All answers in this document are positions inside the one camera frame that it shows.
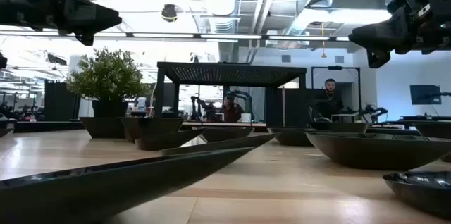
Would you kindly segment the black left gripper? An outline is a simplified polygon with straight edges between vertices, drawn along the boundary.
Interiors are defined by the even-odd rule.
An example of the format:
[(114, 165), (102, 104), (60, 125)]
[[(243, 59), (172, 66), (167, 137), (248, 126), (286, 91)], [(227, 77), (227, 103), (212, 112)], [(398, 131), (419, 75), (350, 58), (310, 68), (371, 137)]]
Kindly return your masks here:
[(75, 34), (85, 46), (94, 34), (122, 23), (119, 12), (88, 0), (26, 0), (35, 10), (32, 26), (38, 30), (55, 28), (60, 34)]

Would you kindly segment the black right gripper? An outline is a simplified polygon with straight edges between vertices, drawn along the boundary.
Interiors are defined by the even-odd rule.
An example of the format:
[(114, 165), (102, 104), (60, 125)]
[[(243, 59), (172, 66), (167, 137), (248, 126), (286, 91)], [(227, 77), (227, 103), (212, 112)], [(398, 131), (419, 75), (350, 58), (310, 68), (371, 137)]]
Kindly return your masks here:
[(349, 40), (366, 49), (368, 66), (380, 68), (392, 52), (423, 55), (451, 49), (451, 0), (392, 0), (391, 17), (356, 27)]

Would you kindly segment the black leaf-shaped mini plate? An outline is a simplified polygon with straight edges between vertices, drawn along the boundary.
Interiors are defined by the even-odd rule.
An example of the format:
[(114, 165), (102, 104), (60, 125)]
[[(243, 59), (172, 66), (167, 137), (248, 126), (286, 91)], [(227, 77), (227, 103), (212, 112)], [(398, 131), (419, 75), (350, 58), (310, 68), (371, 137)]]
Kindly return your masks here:
[(162, 149), (178, 148), (195, 137), (201, 135), (205, 129), (186, 130), (163, 133), (160, 135), (143, 134), (135, 140), (139, 150), (160, 151)]
[(143, 158), (0, 180), (0, 224), (93, 224), (190, 186), (249, 147)]
[(273, 138), (277, 137), (278, 135), (279, 135), (278, 133), (272, 133), (272, 134), (257, 135), (257, 136), (251, 136), (251, 137), (242, 137), (242, 138), (228, 139), (228, 140), (224, 140), (224, 141), (220, 141), (220, 142), (196, 144), (196, 145), (192, 145), (192, 146), (188, 146), (188, 147), (162, 149), (159, 152), (162, 156), (169, 156), (169, 155), (175, 155), (175, 154), (188, 154), (188, 153), (194, 153), (194, 152), (235, 149), (235, 148), (243, 148), (243, 147), (258, 148), (261, 145), (271, 141)]

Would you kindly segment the black ceiling-hung device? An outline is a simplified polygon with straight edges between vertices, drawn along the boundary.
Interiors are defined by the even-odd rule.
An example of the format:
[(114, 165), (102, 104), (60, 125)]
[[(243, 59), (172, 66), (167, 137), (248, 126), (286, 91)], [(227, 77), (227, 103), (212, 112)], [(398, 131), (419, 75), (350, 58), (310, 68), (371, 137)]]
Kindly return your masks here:
[(61, 58), (60, 56), (54, 55), (53, 53), (47, 53), (47, 61), (49, 63), (58, 64), (61, 66), (68, 65), (65, 58)]

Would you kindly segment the green plant in black pot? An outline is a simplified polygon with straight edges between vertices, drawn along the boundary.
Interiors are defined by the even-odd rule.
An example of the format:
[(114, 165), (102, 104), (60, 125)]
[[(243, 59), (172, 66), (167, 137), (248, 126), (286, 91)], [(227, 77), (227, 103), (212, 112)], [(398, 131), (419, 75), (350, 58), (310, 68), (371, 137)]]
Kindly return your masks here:
[(67, 87), (92, 101), (95, 118), (117, 118), (125, 116), (130, 100), (150, 92), (142, 79), (130, 51), (104, 47), (94, 50), (93, 56), (80, 58), (78, 69), (70, 72)]

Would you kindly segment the yellow hanging pendant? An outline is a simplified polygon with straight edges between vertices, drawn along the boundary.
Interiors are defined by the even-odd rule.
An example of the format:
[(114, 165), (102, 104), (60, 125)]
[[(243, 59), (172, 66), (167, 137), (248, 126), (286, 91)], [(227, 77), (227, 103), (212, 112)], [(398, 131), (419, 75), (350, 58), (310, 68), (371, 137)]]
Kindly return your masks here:
[[(322, 37), (325, 37), (324, 22), (321, 23), (321, 36), (322, 36)], [(326, 41), (325, 41), (325, 40), (322, 41), (322, 54), (321, 54), (321, 58), (327, 58), (327, 55), (326, 55)]]

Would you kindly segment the black ceiling spotlight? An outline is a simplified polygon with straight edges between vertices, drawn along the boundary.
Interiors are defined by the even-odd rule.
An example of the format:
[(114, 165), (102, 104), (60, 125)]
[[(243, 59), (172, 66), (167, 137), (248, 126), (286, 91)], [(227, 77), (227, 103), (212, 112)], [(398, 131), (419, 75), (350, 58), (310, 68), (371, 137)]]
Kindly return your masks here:
[(168, 23), (173, 23), (178, 19), (178, 14), (174, 4), (165, 4), (161, 11), (161, 17)]

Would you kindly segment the black background desk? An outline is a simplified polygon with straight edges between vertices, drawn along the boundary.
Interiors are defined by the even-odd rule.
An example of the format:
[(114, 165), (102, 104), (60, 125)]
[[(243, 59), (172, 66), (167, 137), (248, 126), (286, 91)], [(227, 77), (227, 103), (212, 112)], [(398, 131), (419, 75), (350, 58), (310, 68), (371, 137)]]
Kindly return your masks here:
[(425, 122), (449, 122), (449, 123), (451, 123), (451, 116), (425, 116), (425, 115), (402, 116), (400, 120), (419, 121), (420, 123), (425, 123)]

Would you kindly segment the black partition panel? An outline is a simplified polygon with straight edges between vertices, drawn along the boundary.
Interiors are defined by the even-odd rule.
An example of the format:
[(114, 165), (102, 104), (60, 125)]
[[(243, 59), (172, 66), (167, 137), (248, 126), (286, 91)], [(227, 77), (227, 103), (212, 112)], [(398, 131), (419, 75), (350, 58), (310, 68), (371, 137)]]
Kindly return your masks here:
[(268, 127), (306, 128), (309, 115), (310, 89), (266, 88), (265, 123)]
[(45, 121), (77, 120), (80, 95), (70, 92), (65, 82), (46, 81), (44, 86)]

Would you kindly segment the person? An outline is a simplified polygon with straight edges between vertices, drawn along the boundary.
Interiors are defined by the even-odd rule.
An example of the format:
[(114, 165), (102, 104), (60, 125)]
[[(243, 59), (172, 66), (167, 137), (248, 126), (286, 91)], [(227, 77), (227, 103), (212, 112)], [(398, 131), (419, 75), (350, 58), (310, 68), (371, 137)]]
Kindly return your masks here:
[(341, 114), (344, 108), (341, 92), (336, 89), (336, 81), (327, 79), (324, 89), (314, 95), (312, 106), (314, 120), (320, 118), (332, 119), (332, 115)]
[(241, 119), (243, 108), (238, 103), (235, 103), (233, 96), (228, 95), (223, 100), (222, 112), (225, 122), (236, 123)]

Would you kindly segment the long ceiling light strip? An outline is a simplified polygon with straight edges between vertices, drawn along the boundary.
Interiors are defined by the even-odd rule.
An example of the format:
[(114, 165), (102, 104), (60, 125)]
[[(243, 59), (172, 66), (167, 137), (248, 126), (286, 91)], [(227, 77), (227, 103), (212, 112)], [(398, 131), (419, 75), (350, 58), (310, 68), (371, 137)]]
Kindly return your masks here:
[[(19, 37), (75, 37), (75, 34), (60, 35), (58, 32), (0, 30), (0, 36)], [(235, 34), (199, 34), (199, 33), (150, 33), (150, 32), (100, 32), (98, 38), (138, 38), (138, 39), (236, 39), (236, 40), (271, 40), (271, 41), (312, 41), (312, 42), (348, 42), (348, 37), (336, 36), (287, 36), (287, 35), (235, 35)]]

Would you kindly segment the black perforated metal shelf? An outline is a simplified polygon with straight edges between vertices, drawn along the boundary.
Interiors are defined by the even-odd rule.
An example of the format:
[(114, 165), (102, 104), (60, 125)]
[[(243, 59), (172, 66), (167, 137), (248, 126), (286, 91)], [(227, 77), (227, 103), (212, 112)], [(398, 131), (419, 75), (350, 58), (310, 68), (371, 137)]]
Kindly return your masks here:
[(299, 100), (304, 100), (306, 68), (280, 66), (251, 66), (246, 63), (157, 63), (156, 103), (154, 115), (163, 116), (164, 81), (174, 84), (172, 107), (178, 113), (179, 89), (181, 85), (207, 85), (223, 87), (263, 87), (265, 89), (265, 123), (268, 127), (280, 127), (283, 116), (276, 114), (275, 93), (277, 89), (297, 79)]

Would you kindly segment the black rectangular frame stand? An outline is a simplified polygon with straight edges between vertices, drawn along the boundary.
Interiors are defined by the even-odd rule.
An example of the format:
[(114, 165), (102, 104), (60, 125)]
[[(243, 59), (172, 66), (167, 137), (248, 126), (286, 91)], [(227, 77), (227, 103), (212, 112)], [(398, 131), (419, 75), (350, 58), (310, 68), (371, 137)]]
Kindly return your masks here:
[(353, 75), (357, 79), (357, 93), (358, 93), (358, 110), (362, 109), (362, 84), (361, 84), (361, 69), (360, 67), (343, 67), (343, 66), (312, 66), (310, 69), (311, 89), (314, 88), (315, 81), (315, 69), (327, 69), (327, 70), (346, 70), (349, 74), (353, 75), (350, 70), (355, 70), (356, 75)]

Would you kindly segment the black wall monitor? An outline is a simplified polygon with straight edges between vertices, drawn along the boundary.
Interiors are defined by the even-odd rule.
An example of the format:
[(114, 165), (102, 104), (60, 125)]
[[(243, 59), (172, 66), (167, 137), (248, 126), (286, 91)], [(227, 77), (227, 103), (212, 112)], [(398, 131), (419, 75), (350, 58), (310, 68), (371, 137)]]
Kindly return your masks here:
[(410, 85), (412, 105), (440, 105), (441, 90), (439, 85)]

